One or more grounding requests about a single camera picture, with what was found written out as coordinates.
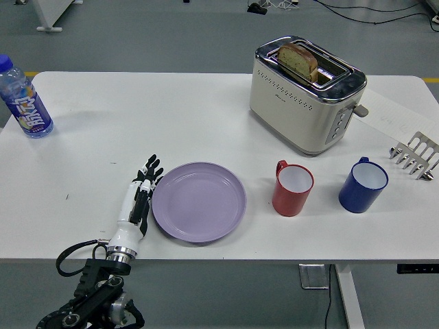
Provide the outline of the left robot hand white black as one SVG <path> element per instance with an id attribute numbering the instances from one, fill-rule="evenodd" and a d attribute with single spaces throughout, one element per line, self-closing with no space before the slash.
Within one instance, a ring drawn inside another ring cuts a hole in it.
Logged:
<path id="1" fill-rule="evenodd" d="M 139 243 L 147 232 L 147 217 L 154 189 L 163 169 L 154 154 L 138 170 L 121 206 L 117 230 L 108 243 L 106 258 L 128 264 L 137 257 Z"/>

